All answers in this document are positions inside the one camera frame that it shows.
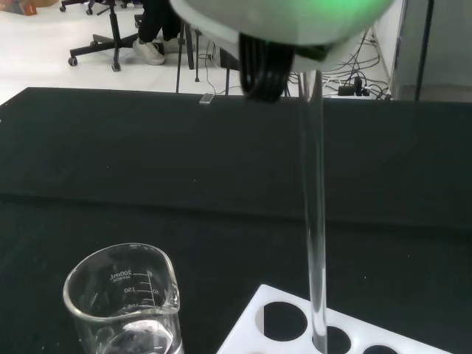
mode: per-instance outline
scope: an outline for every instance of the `black tabletop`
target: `black tabletop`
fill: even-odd
[[[30,88],[0,107],[2,352],[81,353],[63,281],[114,243],[169,254],[186,353],[216,353],[261,283],[308,297],[295,102],[199,99]],[[328,307],[456,354],[471,114],[325,105]]]

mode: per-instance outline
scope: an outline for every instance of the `white floor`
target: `white floor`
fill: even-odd
[[[65,13],[59,11],[59,4],[39,8],[34,16],[23,16],[0,12],[0,104],[30,86],[64,87],[81,89],[115,89],[135,91],[176,90],[177,54],[168,55],[163,66],[148,66],[141,62],[132,49],[120,52],[121,72],[111,70],[113,51],[95,53],[78,57],[79,64],[71,67],[67,60],[69,50],[87,46],[93,33],[110,36],[111,28],[108,14],[88,16],[86,5],[72,5]],[[104,9],[100,4],[94,7],[95,13]],[[119,30],[122,37],[136,33],[133,16],[142,9],[133,6],[117,9]],[[205,53],[207,42],[203,39],[201,52]],[[359,60],[375,55],[372,46],[363,46]],[[180,92],[203,94],[213,91],[207,83],[204,60],[200,60],[200,83],[195,82],[195,70],[190,71],[187,56],[182,56]],[[209,81],[216,92],[225,88],[226,72],[207,62]],[[364,71],[367,77],[386,81],[381,64]],[[238,87],[239,73],[232,71],[230,94],[242,94]],[[329,86],[337,88],[338,83],[330,81]],[[297,88],[289,84],[292,95]],[[333,90],[326,88],[328,95]]]

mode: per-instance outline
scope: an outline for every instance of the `chair base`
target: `chair base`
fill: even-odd
[[[111,68],[114,72],[119,72],[121,66],[119,64],[119,49],[120,48],[132,48],[133,42],[138,38],[138,34],[129,35],[128,37],[121,38],[119,35],[119,27],[117,15],[114,12],[114,7],[110,7],[110,22],[111,30],[113,32],[113,38],[104,37],[102,35],[93,35],[93,41],[89,46],[83,46],[81,48],[71,49],[71,57],[69,59],[69,65],[77,65],[77,56],[85,55],[90,53],[97,53],[103,50],[114,49],[113,63]]]

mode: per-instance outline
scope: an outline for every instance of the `white sneaker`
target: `white sneaker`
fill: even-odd
[[[178,35],[177,38],[173,38],[169,41],[164,41],[164,39],[159,36],[158,38],[156,38],[156,43],[162,43],[164,45],[164,52],[166,54],[172,54],[172,53],[178,53],[178,50],[179,50],[179,47],[180,45],[178,44],[178,39],[180,38],[180,35]],[[196,39],[193,37],[192,35],[192,48],[193,50],[195,50],[195,41]],[[187,53],[187,45],[184,44],[182,46],[182,53]]]
[[[134,51],[149,65],[162,65],[165,62],[165,56],[157,51],[152,43],[139,42],[136,39],[133,43]]]

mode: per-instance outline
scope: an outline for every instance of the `office chair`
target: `office chair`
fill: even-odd
[[[59,11],[62,13],[66,12],[66,6],[74,5],[74,4],[85,4],[88,2],[88,9],[86,10],[87,15],[93,15],[94,11],[92,7],[95,5],[95,2],[101,2],[100,0],[63,0],[61,1],[62,6],[59,7]],[[132,1],[132,0],[123,0],[123,3],[120,5],[122,9],[128,7],[128,4],[133,2],[134,4],[139,3],[139,1]]]
[[[92,7],[95,4],[95,0],[63,0],[61,1],[61,7],[59,7],[59,11],[62,13],[66,12],[66,6],[69,5],[74,5],[74,4],[85,4],[88,2],[88,9],[86,10],[87,15],[93,15],[94,11],[92,10]]]
[[[97,15],[101,15],[105,11],[110,11],[110,23],[111,31],[113,32],[113,38],[103,37],[102,35],[93,35],[94,40],[90,43],[89,46],[71,49],[71,57],[69,58],[68,62],[70,66],[76,66],[77,56],[79,55],[101,52],[103,50],[108,49],[115,49],[111,69],[114,72],[119,72],[121,70],[121,66],[119,64],[119,49],[133,48],[133,42],[138,38],[138,34],[129,35],[128,37],[121,38],[119,35],[117,14],[114,10],[114,7],[116,6],[116,1],[106,0],[102,4],[107,5],[108,8],[103,11],[100,11]]]

